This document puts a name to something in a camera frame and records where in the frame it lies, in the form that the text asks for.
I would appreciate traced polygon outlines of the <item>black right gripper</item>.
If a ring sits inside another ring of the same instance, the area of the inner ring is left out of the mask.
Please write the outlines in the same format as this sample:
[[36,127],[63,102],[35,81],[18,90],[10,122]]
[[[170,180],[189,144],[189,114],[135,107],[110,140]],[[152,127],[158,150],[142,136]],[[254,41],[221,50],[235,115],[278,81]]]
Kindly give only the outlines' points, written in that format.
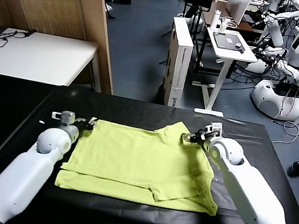
[[205,129],[199,129],[195,134],[181,134],[181,141],[183,145],[197,144],[204,149],[205,142],[210,138],[210,134]]

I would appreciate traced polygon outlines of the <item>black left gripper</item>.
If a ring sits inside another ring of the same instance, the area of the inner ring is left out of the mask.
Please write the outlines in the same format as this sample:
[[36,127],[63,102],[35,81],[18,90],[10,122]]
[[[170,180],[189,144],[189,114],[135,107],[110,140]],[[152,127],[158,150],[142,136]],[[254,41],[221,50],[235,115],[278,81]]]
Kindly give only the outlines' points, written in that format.
[[83,135],[84,133],[89,133],[93,131],[98,122],[97,118],[91,118],[88,122],[86,122],[85,118],[77,118],[75,119],[75,126],[79,130],[79,135]]

